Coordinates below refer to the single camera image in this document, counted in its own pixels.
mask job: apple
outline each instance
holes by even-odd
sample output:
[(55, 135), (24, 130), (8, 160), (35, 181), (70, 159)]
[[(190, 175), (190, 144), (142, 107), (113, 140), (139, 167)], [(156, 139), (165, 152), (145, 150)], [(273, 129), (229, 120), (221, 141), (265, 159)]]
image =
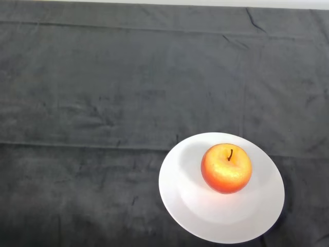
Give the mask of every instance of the apple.
[(202, 158), (201, 173), (206, 183), (220, 193), (234, 193), (247, 185), (252, 173), (247, 153), (233, 144), (212, 146)]

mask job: plate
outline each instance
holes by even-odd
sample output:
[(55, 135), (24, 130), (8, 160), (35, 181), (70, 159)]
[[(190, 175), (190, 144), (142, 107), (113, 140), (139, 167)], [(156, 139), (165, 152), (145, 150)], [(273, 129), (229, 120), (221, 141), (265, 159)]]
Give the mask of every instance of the plate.
[[(242, 190), (221, 194), (201, 174), (201, 160), (213, 145), (243, 148), (252, 162), (252, 175)], [(203, 133), (178, 143), (160, 169), (159, 190), (170, 215), (199, 238), (217, 243), (241, 243), (269, 230), (284, 203), (281, 175), (271, 158), (255, 144), (226, 133)]]

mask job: white plate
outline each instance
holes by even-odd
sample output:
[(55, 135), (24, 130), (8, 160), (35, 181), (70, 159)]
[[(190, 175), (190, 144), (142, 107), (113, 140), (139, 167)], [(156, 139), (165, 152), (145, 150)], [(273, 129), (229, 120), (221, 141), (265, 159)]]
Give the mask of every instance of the white plate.
[(200, 5), (289, 9), (329, 9), (328, 0), (57, 0), (68, 2), (100, 2), (125, 4)]
[[(243, 148), (252, 162), (249, 183), (224, 195), (212, 190), (201, 175), (201, 159), (213, 145)], [(163, 161), (161, 198), (170, 215), (197, 237), (217, 243), (254, 239), (273, 226), (284, 203), (284, 186), (274, 162), (255, 144), (235, 135), (204, 133), (177, 144)]]

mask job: apple stem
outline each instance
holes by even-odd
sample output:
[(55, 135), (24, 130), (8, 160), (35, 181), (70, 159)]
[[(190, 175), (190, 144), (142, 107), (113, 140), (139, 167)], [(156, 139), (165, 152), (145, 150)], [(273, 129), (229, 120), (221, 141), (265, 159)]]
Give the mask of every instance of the apple stem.
[(230, 159), (232, 158), (232, 154), (233, 154), (233, 149), (231, 149), (231, 155), (227, 158), (228, 161), (230, 161)]

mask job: white surface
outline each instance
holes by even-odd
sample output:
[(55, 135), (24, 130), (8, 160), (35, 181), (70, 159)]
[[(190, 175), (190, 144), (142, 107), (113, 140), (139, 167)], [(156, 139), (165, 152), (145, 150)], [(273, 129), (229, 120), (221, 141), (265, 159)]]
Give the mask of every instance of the white surface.
[[(237, 193), (220, 194), (202, 177), (202, 157), (219, 143), (240, 146), (251, 159), (251, 179)], [(194, 135), (177, 144), (162, 164), (159, 189), (178, 224), (218, 243), (240, 243), (262, 235), (276, 222), (284, 203), (283, 181), (270, 157), (255, 144), (225, 133)]]
[(67, 2), (99, 2), (127, 4), (200, 5), (292, 9), (329, 9), (329, 0), (58, 0)]

